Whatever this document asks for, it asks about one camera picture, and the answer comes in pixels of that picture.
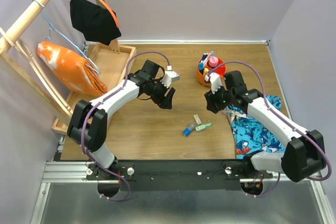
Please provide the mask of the small beige eraser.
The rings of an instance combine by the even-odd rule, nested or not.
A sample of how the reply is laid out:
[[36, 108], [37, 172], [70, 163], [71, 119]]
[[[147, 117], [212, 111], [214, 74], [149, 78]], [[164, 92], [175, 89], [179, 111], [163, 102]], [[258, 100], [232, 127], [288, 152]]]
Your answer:
[[198, 116], [197, 114], [194, 114], [193, 117], [194, 117], [196, 123], [197, 123], [198, 125], [201, 125], [202, 121], [200, 120], [199, 116]]

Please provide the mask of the green highlighter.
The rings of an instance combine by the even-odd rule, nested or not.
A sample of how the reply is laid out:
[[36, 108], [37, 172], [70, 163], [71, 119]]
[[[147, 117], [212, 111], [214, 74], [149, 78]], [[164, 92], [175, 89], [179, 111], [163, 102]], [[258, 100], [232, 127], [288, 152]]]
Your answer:
[[201, 131], [203, 131], [203, 130], [205, 130], [205, 129], [211, 127], [211, 126], [212, 126], [212, 123], [200, 124], [200, 125], [198, 125], [198, 126], [195, 128], [195, 131], [196, 131], [196, 132], [201, 132]]

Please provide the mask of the orange round organizer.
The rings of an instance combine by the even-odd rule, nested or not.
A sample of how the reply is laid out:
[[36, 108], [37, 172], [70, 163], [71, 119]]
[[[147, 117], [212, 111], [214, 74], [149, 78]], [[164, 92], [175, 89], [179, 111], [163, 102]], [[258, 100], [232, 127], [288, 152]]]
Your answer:
[[216, 56], [211, 57], [210, 60], [208, 60], [205, 64], [204, 60], [200, 60], [197, 64], [196, 69], [196, 78], [198, 82], [205, 87], [210, 87], [211, 84], [205, 81], [205, 76], [211, 70], [217, 67], [218, 68], [215, 70], [215, 73], [220, 75], [220, 77], [223, 79], [223, 75], [226, 73], [226, 66], [225, 65], [219, 66], [222, 63], [223, 61], [221, 60], [221, 58], [218, 58]]

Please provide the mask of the blue cap black highlighter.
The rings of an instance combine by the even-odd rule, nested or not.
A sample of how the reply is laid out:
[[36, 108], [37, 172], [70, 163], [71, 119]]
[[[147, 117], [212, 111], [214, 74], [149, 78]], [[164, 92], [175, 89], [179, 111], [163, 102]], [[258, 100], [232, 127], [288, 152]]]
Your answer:
[[199, 70], [203, 70], [204, 69], [204, 63], [202, 61], [198, 64], [198, 69]]

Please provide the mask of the blue cap grey glue stick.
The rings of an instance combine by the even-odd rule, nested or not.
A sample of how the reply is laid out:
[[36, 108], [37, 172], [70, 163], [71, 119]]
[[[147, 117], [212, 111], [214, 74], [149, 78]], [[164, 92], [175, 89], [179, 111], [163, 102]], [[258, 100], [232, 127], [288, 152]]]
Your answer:
[[190, 123], [186, 129], [182, 132], [185, 137], [188, 137], [194, 130], [196, 126], [193, 123]]

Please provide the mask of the pink cap glue stick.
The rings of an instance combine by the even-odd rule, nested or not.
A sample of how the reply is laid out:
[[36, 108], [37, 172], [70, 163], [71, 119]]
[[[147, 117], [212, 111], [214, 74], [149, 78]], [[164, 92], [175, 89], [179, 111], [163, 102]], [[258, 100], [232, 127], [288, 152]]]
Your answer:
[[210, 69], [214, 69], [218, 66], [219, 59], [215, 56], [210, 57], [210, 59], [207, 62], [207, 65]]

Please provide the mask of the pink cap white marker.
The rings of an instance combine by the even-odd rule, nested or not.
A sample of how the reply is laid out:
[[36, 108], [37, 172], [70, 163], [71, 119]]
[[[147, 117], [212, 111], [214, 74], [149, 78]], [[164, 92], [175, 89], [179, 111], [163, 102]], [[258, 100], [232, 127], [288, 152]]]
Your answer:
[[204, 63], [208, 62], [208, 60], [214, 55], [214, 52], [211, 51], [210, 53], [207, 54], [205, 60], [204, 60]]

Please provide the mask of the yellow cap pink highlighter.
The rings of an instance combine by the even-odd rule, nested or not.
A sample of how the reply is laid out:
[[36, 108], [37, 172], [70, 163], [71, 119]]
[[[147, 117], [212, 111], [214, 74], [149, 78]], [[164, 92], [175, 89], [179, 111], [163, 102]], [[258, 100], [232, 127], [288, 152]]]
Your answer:
[[205, 68], [204, 71], [203, 71], [203, 76], [208, 75], [208, 73], [209, 73], [209, 69], [208, 69], [208, 68]]

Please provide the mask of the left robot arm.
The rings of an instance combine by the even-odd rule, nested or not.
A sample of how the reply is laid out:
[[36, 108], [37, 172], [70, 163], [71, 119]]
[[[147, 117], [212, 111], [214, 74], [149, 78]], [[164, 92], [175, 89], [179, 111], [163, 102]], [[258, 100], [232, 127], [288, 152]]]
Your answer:
[[117, 158], [105, 144], [107, 128], [112, 116], [126, 103], [146, 94], [159, 108], [171, 109], [175, 89], [170, 85], [180, 75], [167, 66], [164, 75], [157, 78], [160, 65], [146, 60], [143, 67], [130, 73], [108, 93], [89, 102], [77, 102], [68, 126], [67, 135], [82, 147], [82, 151], [100, 164], [98, 173], [104, 179], [116, 175]]

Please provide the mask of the blue shark print shorts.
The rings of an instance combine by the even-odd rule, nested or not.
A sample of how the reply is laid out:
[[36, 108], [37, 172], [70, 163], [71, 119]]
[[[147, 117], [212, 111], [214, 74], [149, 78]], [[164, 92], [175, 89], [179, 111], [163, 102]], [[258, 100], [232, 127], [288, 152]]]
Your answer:
[[283, 153], [281, 142], [264, 125], [236, 106], [228, 105], [226, 115], [236, 143], [236, 158], [256, 151]]

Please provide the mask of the wooden tray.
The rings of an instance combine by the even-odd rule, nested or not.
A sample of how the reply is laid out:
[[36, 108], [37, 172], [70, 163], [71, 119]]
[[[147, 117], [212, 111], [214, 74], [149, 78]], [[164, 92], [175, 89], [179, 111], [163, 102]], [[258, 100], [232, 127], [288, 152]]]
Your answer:
[[[135, 56], [136, 48], [132, 46], [120, 45], [119, 51], [116, 51], [112, 44], [110, 46], [101, 43], [96, 44], [89, 56], [101, 71], [100, 79], [107, 86], [108, 91], [115, 88], [124, 78], [126, 65], [130, 59]], [[87, 94], [71, 91], [66, 102], [72, 109], [75, 108], [79, 100], [90, 101], [94, 97]], [[68, 126], [60, 119], [56, 118], [51, 129], [56, 133], [66, 135]]]

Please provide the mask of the black cloth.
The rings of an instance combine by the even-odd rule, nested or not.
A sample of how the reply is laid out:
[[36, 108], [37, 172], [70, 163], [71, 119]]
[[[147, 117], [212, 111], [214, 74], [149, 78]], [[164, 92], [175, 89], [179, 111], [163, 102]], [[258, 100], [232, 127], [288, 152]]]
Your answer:
[[111, 13], [87, 0], [70, 1], [70, 19], [74, 29], [80, 31], [87, 41], [109, 45], [121, 37]]

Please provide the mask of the wooden clothes rack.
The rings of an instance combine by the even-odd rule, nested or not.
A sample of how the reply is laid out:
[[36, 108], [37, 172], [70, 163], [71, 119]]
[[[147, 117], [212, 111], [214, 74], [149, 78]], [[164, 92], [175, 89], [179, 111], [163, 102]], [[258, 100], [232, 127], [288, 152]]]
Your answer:
[[[29, 47], [20, 40], [20, 36], [31, 25], [50, 0], [32, 0], [32, 3], [18, 17], [6, 32], [2, 32], [1, 38], [1, 67], [16, 79], [21, 86], [42, 103], [56, 118], [65, 125], [69, 125], [73, 109], [60, 95], [58, 90], [45, 75], [37, 59], [32, 54]], [[101, 6], [110, 9], [105, 0], [97, 0]], [[15, 48], [24, 59], [28, 61], [37, 77], [43, 84], [40, 87], [33, 78], [26, 73], [7, 53], [11, 48]]]

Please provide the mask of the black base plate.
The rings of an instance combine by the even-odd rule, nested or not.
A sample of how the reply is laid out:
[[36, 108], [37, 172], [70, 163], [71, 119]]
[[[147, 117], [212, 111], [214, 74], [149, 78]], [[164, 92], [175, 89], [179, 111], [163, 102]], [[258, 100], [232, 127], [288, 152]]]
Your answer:
[[87, 180], [97, 180], [108, 197], [120, 191], [241, 190], [260, 194], [263, 180], [272, 178], [242, 159], [120, 160], [113, 175], [89, 164]]

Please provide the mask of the aluminium rail frame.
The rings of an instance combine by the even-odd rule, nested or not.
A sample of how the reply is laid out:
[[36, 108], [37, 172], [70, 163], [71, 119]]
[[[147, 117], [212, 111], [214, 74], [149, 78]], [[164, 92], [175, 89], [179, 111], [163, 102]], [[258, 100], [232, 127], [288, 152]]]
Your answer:
[[133, 193], [125, 202], [100, 199], [86, 179], [85, 162], [48, 162], [32, 223], [335, 223], [319, 182], [287, 178], [264, 182], [272, 193], [157, 191]]

